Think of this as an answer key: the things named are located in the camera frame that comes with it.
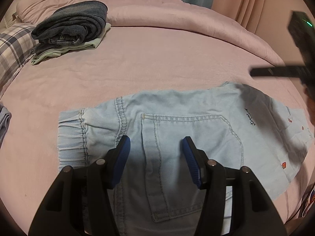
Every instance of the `cable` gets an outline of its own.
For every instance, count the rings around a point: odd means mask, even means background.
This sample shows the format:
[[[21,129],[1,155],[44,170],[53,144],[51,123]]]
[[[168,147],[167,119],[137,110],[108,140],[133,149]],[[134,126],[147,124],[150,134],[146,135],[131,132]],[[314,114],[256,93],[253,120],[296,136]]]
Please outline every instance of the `cable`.
[[[313,184],[313,186],[312,186],[311,190],[309,191],[309,193],[306,195],[305,200],[301,203],[299,209],[295,212],[295,214],[294,214],[290,219],[288,219],[288,220],[286,221],[286,223],[290,222],[290,221],[296,216],[296,214],[300,211],[300,209],[302,208],[303,204],[307,201],[308,195],[311,194],[311,192],[312,192],[312,190],[314,189],[314,187],[315,187],[315,183]]]

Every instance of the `hand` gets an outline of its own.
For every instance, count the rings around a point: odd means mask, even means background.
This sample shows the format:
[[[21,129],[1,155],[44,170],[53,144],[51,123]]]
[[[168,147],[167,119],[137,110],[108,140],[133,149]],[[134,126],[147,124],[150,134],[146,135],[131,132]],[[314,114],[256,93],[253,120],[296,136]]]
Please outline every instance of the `hand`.
[[[310,115],[310,121],[313,125],[315,125],[315,101],[310,98],[310,96],[308,95],[307,89],[304,90],[304,93],[308,97],[306,101],[306,105],[308,106],[308,113]]]

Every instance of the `pink curtain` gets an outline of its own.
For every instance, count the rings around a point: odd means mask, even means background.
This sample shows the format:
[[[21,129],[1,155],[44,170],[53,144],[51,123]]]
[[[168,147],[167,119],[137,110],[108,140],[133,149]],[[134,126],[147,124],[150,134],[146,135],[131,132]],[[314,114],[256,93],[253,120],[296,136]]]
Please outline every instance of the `pink curtain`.
[[[213,0],[211,9],[255,33],[265,0]]]

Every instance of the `folded green garment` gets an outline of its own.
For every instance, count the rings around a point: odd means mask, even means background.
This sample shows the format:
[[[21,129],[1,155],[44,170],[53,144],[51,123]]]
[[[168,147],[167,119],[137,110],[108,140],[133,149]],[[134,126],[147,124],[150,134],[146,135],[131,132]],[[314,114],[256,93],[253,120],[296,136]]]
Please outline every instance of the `folded green garment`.
[[[100,44],[102,41],[103,37],[105,36],[106,32],[111,28],[110,23],[106,23],[105,28],[103,29],[103,32],[94,40],[89,41],[89,42],[83,42],[79,45],[73,45],[73,46],[62,46],[62,47],[56,47],[52,48],[49,50],[46,50],[42,53],[36,54],[32,59],[31,59],[31,64],[36,65],[43,59],[47,57],[59,57],[63,53],[66,53],[68,51],[75,51],[75,50],[87,50],[87,49],[95,49],[97,46]]]

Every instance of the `folded gray clothing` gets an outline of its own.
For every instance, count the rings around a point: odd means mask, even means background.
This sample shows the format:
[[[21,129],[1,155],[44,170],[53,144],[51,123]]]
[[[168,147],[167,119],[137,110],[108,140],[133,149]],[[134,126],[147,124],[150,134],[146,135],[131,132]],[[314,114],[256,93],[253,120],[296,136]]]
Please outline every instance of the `folded gray clothing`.
[[[31,54],[95,39],[105,27],[106,15],[107,6],[99,1],[84,1],[58,9],[32,31],[32,38],[39,43],[31,49]]]
[[[2,145],[4,136],[9,128],[11,116],[11,113],[2,104],[0,104],[0,146]]]

